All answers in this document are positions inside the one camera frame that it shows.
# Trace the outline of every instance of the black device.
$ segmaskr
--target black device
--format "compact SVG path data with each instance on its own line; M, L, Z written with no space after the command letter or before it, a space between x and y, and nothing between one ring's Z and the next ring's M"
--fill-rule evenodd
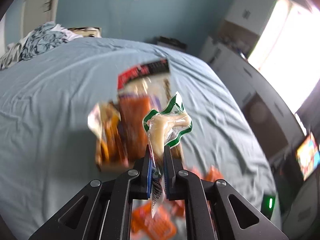
M150 197L151 163L147 147L145 157L117 179L91 181L29 240L130 239L132 200ZM164 177L167 198L185 200L188 240L288 239L225 180L212 183L184 170L168 146Z

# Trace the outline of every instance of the monitor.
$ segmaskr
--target monitor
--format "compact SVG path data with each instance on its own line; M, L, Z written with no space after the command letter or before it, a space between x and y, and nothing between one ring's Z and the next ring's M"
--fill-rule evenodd
M319 147L312 133L307 135L303 143L298 147L295 157L300 166L303 180L306 180L320 164Z

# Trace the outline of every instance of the pile of bedding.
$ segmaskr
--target pile of bedding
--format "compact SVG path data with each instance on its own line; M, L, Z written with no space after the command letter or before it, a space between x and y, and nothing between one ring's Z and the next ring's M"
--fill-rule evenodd
M83 36L61 27L60 24L54 22L42 24L16 44L11 43L7 46L7 52L0 58L0 70L81 37Z

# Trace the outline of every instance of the silver screw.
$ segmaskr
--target silver screw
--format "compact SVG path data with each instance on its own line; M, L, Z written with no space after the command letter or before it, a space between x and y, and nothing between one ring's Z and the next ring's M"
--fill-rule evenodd
M129 174L130 176L136 176L136 175L138 175L138 171L137 171L137 170L129 170L129 171L128 171L128 174Z
M94 179L90 182L91 187L97 187L100 185L100 180Z
M179 175L182 176L182 177L188 176L188 174L189 174L189 172L186 171L186 170L181 170L181 171L179 171L178 173L179 173Z
M217 181L217 186L218 187L224 187L224 186L226 186L227 185L227 183L223 180L223 179L219 179L218 181Z

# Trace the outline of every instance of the fitted sheet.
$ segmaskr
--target fitted sheet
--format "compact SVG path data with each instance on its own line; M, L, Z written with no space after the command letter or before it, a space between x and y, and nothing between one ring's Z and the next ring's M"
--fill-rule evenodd
M211 164L257 209L276 193L268 162L228 89L203 61L156 45L80 38L0 72L0 213L18 240L28 239L92 179L115 179L94 163L87 116L116 100L117 76L169 59L172 93L193 120L182 139L187 167ZM278 202L273 223L281 227ZM176 239L184 238L183 223Z

